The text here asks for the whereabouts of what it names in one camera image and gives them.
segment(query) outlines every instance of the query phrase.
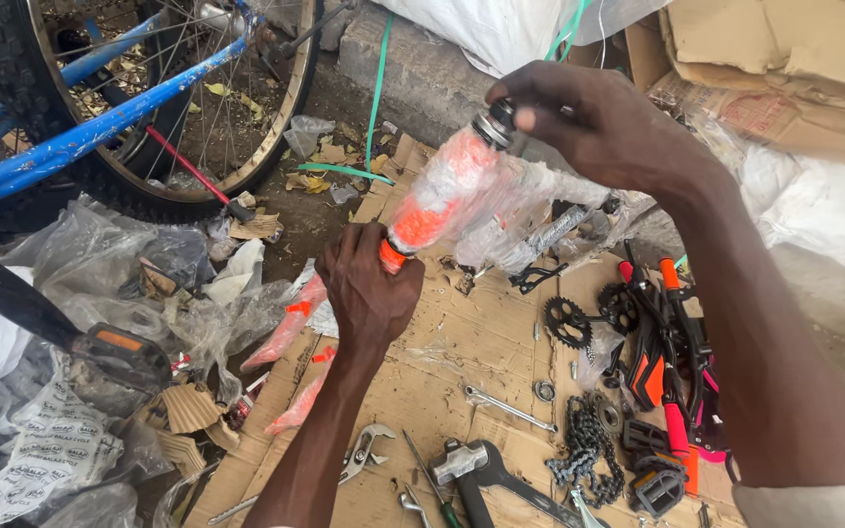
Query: hammer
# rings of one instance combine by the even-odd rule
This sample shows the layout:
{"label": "hammer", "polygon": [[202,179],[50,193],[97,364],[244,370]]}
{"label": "hammer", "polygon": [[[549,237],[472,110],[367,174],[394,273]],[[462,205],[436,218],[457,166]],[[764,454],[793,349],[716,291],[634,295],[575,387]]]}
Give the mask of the hammer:
{"label": "hammer", "polygon": [[455,481],[472,528],[494,528],[485,499],[471,474],[487,466],[487,460],[487,449],[481,440],[462,445],[452,438],[445,440],[445,455],[429,461],[429,473],[436,478],[437,486]]}

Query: green plastic strap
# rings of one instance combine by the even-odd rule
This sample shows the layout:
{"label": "green plastic strap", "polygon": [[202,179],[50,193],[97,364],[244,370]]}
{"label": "green plastic strap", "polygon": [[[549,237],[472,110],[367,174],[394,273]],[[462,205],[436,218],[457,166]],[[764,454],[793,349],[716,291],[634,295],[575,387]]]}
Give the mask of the green plastic strap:
{"label": "green plastic strap", "polygon": [[364,164],[370,170],[370,143],[374,139],[374,123],[377,121],[377,107],[380,104],[380,89],[383,87],[383,66],[387,63],[387,43],[390,42],[390,26],[393,24],[393,13],[387,17],[387,29],[383,31],[383,41],[380,42],[380,64],[377,66],[377,85],[374,87],[374,105],[370,109],[370,123],[367,125],[367,153]]}
{"label": "green plastic strap", "polygon": [[298,168],[303,169],[303,170],[319,169],[319,170],[330,170],[330,171],[335,171],[335,172],[343,172],[345,174],[351,174],[351,175],[354,175],[354,176],[368,177],[369,179],[379,179],[380,181],[382,181],[384,183],[388,183],[390,185],[393,185],[393,180],[386,177],[386,176],[380,176],[380,175],[377,175],[377,174],[374,174],[374,173],[371,173],[371,172],[364,172],[362,170],[354,169],[354,168],[351,168],[351,167],[344,167],[344,166],[341,166],[341,165],[332,165],[332,164],[329,164],[329,163],[302,163],[302,164],[299,165]]}
{"label": "green plastic strap", "polygon": [[562,62],[566,59],[566,54],[568,54],[569,48],[573,45],[573,40],[576,38],[576,33],[579,30],[579,21],[582,20],[582,13],[586,11],[586,8],[592,4],[592,0],[580,0],[579,7],[576,8],[576,12],[573,13],[572,18],[569,19],[569,22],[566,23],[566,27],[559,32],[556,36],[556,39],[553,41],[553,44],[549,47],[549,51],[546,52],[546,57],[544,60],[552,60],[553,56],[556,54],[556,49],[559,46],[560,42],[566,41],[566,50],[567,53],[562,54],[559,58],[559,62]]}

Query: chainring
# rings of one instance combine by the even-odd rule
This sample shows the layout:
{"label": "chainring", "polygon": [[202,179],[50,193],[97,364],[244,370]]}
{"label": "chainring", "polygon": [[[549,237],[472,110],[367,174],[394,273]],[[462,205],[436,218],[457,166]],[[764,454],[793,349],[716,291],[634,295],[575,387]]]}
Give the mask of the chainring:
{"label": "chainring", "polygon": [[559,341],[577,351],[592,350],[593,325],[585,320],[582,310],[569,299],[553,297],[546,302],[546,328]]}
{"label": "chainring", "polygon": [[628,285],[608,283],[598,296],[599,312],[615,319],[612,328],[621,335],[638,330],[640,311],[635,298],[628,291]]}

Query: screwdriver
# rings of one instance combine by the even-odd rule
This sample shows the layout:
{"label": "screwdriver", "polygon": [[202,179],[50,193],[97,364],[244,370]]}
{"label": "screwdriver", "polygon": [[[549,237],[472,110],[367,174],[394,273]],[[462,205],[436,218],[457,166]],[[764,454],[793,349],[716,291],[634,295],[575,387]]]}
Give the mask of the screwdriver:
{"label": "screwdriver", "polygon": [[429,481],[429,486],[432,486],[432,491],[436,493],[436,498],[439,499],[439,502],[442,504],[439,508],[439,511],[442,514],[442,519],[444,519],[445,523],[449,525],[449,528],[462,528],[462,523],[458,522],[458,518],[455,517],[455,510],[452,508],[452,503],[447,503],[442,499],[442,495],[439,493],[439,488],[436,487],[436,483],[432,481],[432,476],[429,475],[429,470],[425,467],[423,459],[420,459],[420,454],[416,451],[416,446],[413,445],[413,440],[409,438],[409,433],[406,432],[406,429],[403,429],[403,436],[406,437],[406,442],[409,443],[409,449],[412,450],[413,456],[416,457],[416,462],[420,463],[422,473],[425,474],[425,479]]}

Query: blue bicycle frame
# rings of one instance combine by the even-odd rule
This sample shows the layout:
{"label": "blue bicycle frame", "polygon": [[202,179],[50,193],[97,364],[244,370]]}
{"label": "blue bicycle frame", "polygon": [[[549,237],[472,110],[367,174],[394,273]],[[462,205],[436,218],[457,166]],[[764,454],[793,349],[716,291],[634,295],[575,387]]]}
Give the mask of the blue bicycle frame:
{"label": "blue bicycle frame", "polygon": [[[30,187],[108,142],[125,127],[134,124],[143,115],[154,111],[161,104],[197,83],[207,73],[239,57],[246,50],[246,41],[259,17],[252,15],[242,0],[236,2],[247,21],[242,37],[197,65],[171,79],[158,84],[132,99],[61,133],[29,150],[0,162],[0,199]],[[160,13],[120,35],[111,43],[78,58],[61,69],[68,87],[76,85],[114,57],[142,41],[153,29],[160,27]],[[0,137],[15,125],[5,117],[0,104]]]}

